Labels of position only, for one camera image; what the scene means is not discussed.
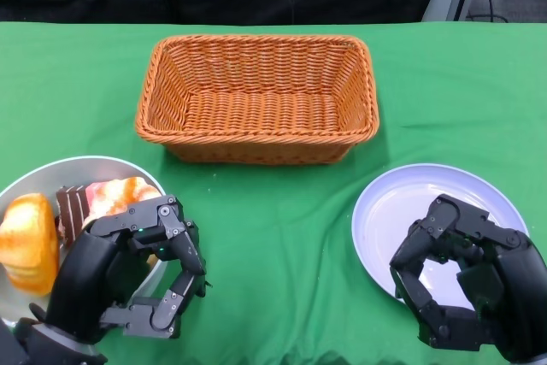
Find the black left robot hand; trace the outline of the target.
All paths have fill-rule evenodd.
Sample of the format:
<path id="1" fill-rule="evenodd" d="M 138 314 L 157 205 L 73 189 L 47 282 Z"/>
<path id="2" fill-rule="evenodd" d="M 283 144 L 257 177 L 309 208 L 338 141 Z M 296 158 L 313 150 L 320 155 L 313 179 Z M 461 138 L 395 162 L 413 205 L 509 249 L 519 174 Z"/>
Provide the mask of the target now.
<path id="1" fill-rule="evenodd" d="M 135 298 L 151 255 L 179 261 L 181 271 L 162 297 Z M 63 260 L 44 321 L 87 344 L 113 327 L 131 336 L 174 339 L 180 317 L 207 286 L 197 226 L 185 219 L 176 197 L 156 197 L 84 228 Z"/>

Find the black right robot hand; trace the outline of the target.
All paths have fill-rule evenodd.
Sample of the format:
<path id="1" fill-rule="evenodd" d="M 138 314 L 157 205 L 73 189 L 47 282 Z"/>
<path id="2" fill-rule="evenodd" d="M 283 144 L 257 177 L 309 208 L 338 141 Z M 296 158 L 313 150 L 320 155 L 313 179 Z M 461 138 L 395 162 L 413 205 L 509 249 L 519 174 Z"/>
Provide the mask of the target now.
<path id="1" fill-rule="evenodd" d="M 438 196 L 390 261 L 396 295 L 434 349 L 496 346 L 512 364 L 546 362 L 546 264 L 530 238 L 489 221 L 488 212 Z M 454 261 L 471 309 L 438 304 L 420 281 L 426 260 Z"/>

